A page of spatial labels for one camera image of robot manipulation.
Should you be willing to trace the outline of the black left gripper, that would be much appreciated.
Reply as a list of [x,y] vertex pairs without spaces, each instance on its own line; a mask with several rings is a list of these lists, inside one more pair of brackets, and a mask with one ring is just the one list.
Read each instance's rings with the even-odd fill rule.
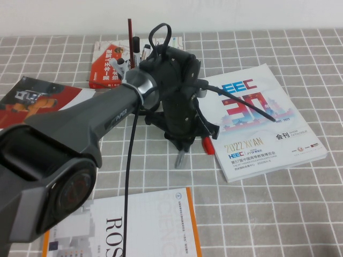
[[217,139],[219,135],[219,126],[202,114],[197,96],[195,88],[180,89],[162,98],[162,112],[149,110],[145,116],[146,124],[164,131],[179,152],[188,153],[196,137]]

